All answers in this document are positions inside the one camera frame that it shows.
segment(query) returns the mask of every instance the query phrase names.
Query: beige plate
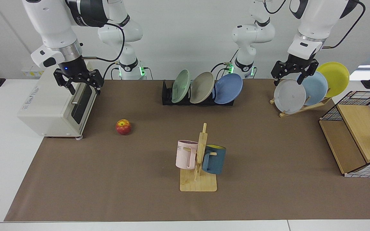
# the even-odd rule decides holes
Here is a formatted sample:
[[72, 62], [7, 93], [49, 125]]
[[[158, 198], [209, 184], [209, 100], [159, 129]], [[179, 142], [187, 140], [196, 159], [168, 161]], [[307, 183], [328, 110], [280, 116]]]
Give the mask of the beige plate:
[[191, 100], [193, 104], [199, 104], [209, 97], [215, 85], [212, 73], [200, 74], [191, 84]]

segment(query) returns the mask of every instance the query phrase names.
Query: table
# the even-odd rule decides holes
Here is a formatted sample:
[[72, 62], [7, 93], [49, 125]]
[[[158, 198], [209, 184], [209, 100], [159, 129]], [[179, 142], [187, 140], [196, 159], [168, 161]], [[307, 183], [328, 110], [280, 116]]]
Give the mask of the table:
[[[0, 88], [0, 222], [3, 221], [7, 210], [10, 207], [12, 199], [21, 184], [35, 152], [37, 151], [42, 137], [37, 136], [31, 129], [26, 127], [19, 119], [16, 118], [18, 108], [23, 104], [23, 101], [36, 84], [36, 80], [7, 80], [7, 82]], [[346, 94], [350, 90], [364, 90], [359, 82], [351, 82]], [[301, 227], [316, 226], [322, 227], [320, 224], [335, 226], [339, 229], [342, 224], [347, 224], [349, 221], [289, 221], [291, 230], [300, 230]], [[205, 222], [184, 222], [180, 226], [186, 225], [192, 227], [194, 224], [204, 224]], [[216, 222], [219, 227], [226, 230], [226, 223]], [[131, 223], [34, 223], [34, 224], [0, 224], [0, 230], [6, 228], [7, 230], [24, 230], [26, 228], [35, 230], [36, 228], [43, 230], [58, 227], [60, 229], [67, 229], [70, 226], [75, 227], [89, 227], [91, 230], [100, 230], [104, 227], [119, 227], [123, 230], [130, 230], [137, 228], [140, 230], [151, 226], [159, 227], [161, 229], [169, 229], [169, 225], [178, 225], [178, 222], [136, 222], [138, 226], [131, 225]], [[237, 222], [238, 227], [244, 225], [247, 229], [258, 228], [261, 230], [264, 227], [273, 230], [289, 230], [287, 221], [255, 221], [255, 222]], [[358, 221], [357, 228], [363, 230], [365, 224], [370, 227], [370, 221]]]

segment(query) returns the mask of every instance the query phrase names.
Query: mug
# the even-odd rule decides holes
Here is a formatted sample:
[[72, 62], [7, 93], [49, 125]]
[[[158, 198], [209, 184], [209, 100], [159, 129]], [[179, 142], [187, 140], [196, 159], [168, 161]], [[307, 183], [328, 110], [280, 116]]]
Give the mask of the mug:
[[226, 148], [222, 146], [207, 144], [202, 170], [210, 174], [221, 174], [225, 161], [225, 152]]
[[183, 169], [194, 169], [198, 142], [179, 140], [176, 150], [176, 166]]

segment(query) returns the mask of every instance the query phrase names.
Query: red apple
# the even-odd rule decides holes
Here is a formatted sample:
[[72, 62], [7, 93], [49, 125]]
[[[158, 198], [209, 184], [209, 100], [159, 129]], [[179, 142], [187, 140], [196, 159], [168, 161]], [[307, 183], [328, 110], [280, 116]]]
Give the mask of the red apple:
[[128, 135], [131, 132], [131, 124], [128, 120], [119, 120], [116, 123], [116, 131], [121, 135]]

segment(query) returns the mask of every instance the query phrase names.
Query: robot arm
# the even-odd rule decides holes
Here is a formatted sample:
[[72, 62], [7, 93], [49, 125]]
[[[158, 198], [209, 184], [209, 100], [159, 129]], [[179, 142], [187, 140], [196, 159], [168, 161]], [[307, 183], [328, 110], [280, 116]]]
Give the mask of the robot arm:
[[[115, 27], [105, 26], [108, 21], [124, 29], [126, 42], [142, 38], [141, 27], [130, 19], [122, 0], [22, 0], [22, 3], [43, 41], [43, 45], [31, 54], [32, 60], [39, 67], [58, 64], [60, 69], [54, 72], [54, 77], [58, 85], [68, 88], [71, 94], [75, 94], [72, 82], [86, 83], [97, 94], [100, 94], [104, 85], [98, 70], [90, 72], [86, 68], [81, 44], [71, 28], [72, 21], [79, 26], [100, 27], [101, 40], [114, 47], [123, 46], [123, 34]], [[121, 53], [120, 64], [125, 72], [144, 76], [145, 72], [140, 68], [135, 52], [129, 45]]]
[[315, 54], [323, 48], [333, 26], [354, 7], [353, 0], [299, 0], [298, 10], [292, 14], [301, 20], [301, 25], [288, 49], [288, 60], [277, 61], [273, 67], [275, 85], [290, 73], [301, 73], [298, 84], [313, 75], [319, 65]]
[[[117, 23], [125, 32], [125, 42], [139, 41], [143, 32], [141, 26], [133, 21], [126, 12], [123, 0], [109, 0], [110, 23]], [[112, 26], [105, 25], [98, 30], [98, 36], [102, 42], [110, 45], [115, 50], [120, 50], [123, 43], [122, 32]], [[138, 80], [145, 78], [145, 72], [141, 67], [134, 48], [130, 44], [124, 44], [119, 58], [119, 73], [122, 79]]]
[[254, 0], [250, 8], [254, 24], [238, 25], [232, 31], [233, 41], [238, 45], [238, 55], [233, 62], [234, 73], [242, 78], [252, 77], [252, 68], [256, 56], [253, 44], [272, 41], [275, 36], [275, 28], [270, 23], [269, 13], [266, 11], [262, 0]]
[[72, 82], [91, 85], [100, 94], [104, 80], [98, 70], [88, 71], [82, 59], [81, 45], [71, 29], [66, 2], [22, 0], [22, 3], [43, 41], [43, 45], [31, 54], [32, 60], [39, 67], [58, 64], [60, 68], [54, 72], [57, 84], [69, 89], [71, 94], [75, 94]]

